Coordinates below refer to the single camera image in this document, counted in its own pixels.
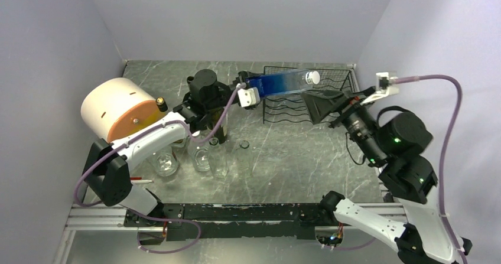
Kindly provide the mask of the clear slim glass bottle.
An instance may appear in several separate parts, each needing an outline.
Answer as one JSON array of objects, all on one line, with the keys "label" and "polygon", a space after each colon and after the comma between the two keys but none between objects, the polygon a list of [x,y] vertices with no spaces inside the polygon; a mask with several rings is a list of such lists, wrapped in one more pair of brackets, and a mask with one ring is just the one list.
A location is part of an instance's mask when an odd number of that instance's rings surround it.
[{"label": "clear slim glass bottle", "polygon": [[229,171],[227,152],[216,137],[209,139],[209,165],[215,178],[226,178]]}]

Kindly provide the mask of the small clear glass bottle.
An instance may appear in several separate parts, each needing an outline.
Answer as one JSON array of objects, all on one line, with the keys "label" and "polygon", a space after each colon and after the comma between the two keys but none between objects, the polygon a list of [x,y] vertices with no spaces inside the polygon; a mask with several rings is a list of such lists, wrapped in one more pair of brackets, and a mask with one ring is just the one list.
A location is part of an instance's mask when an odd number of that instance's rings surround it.
[{"label": "small clear glass bottle", "polygon": [[236,166],[240,173],[250,177],[253,170],[253,152],[250,142],[241,140],[235,150]]}]

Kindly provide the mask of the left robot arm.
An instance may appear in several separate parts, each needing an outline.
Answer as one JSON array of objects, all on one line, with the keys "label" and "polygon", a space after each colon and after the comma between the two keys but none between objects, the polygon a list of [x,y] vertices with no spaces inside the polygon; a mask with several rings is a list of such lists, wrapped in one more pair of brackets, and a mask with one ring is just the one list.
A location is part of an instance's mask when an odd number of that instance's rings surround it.
[{"label": "left robot arm", "polygon": [[188,77],[188,92],[179,105],[169,109],[162,98],[157,99],[155,110],[161,119],[112,142],[94,142],[76,187],[86,183],[104,205],[121,205],[139,214],[147,225],[158,225],[165,216],[164,204],[154,193],[133,184],[131,171],[164,147],[192,138],[196,131],[211,129],[209,135],[214,136],[231,105],[247,109],[255,106],[253,99],[259,94],[249,82],[258,76],[240,71],[234,81],[226,84],[218,81],[213,70],[202,69]]}]

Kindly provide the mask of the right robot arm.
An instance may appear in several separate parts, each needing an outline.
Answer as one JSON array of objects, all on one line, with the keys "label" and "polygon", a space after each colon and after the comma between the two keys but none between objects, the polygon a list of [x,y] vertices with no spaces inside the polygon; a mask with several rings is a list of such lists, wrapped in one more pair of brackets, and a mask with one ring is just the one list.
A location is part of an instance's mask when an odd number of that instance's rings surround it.
[{"label": "right robot arm", "polygon": [[304,92],[301,97],[312,123],[337,114],[331,127],[343,126],[369,166],[380,169],[380,181],[400,201],[408,218],[404,223],[387,219],[331,191],[319,203],[320,220],[326,225],[349,224],[373,236],[403,263],[466,263],[472,243],[457,236],[446,220],[443,184],[422,156],[433,139],[423,121],[395,106],[398,114],[380,125],[367,109],[385,97],[374,88],[357,93]]}]

